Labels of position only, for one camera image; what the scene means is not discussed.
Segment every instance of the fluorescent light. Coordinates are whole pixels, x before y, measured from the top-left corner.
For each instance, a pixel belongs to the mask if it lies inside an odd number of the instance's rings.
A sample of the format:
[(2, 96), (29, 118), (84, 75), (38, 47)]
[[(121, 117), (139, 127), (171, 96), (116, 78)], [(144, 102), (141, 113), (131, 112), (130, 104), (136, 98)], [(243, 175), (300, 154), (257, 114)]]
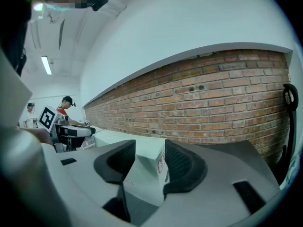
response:
[(52, 74), (52, 71), (51, 71), (51, 68), (49, 67), (47, 56), (41, 56), (41, 59), (42, 59), (44, 68), (45, 68), (45, 70), (46, 70), (46, 73), (47, 73), (48, 75), (51, 75), (51, 74)]
[(41, 11), (43, 9), (43, 4), (42, 3), (38, 3), (36, 5), (34, 5), (34, 10), (35, 11)]

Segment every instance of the white shirt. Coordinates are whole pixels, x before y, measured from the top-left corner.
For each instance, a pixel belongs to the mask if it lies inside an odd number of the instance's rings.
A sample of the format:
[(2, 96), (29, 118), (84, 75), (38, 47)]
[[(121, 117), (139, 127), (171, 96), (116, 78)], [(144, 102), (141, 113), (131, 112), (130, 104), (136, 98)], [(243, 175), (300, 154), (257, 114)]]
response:
[(37, 117), (35, 113), (27, 111), (27, 122), (26, 122), (27, 128), (33, 129), (33, 128), (38, 128), (37, 125)]

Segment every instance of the person's hand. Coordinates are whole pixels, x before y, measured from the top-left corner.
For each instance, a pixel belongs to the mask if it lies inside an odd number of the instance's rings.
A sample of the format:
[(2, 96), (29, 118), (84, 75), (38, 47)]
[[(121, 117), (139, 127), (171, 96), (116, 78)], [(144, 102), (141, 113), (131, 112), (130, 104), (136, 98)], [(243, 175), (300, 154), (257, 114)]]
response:
[(20, 129), (35, 135), (41, 143), (45, 143), (53, 146), (51, 137), (45, 129), (24, 129), (24, 128), (20, 128)]

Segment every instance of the black cap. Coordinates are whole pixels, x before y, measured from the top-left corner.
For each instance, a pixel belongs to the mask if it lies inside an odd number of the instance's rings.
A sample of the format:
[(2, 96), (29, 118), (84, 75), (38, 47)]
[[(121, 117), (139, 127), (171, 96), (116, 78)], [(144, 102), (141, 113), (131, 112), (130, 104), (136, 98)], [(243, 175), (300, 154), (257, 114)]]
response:
[(62, 99), (62, 101), (67, 101), (67, 102), (69, 102), (69, 103), (71, 104), (71, 106), (73, 106), (73, 104), (72, 104), (72, 98), (71, 98), (70, 96), (65, 96), (65, 97)]

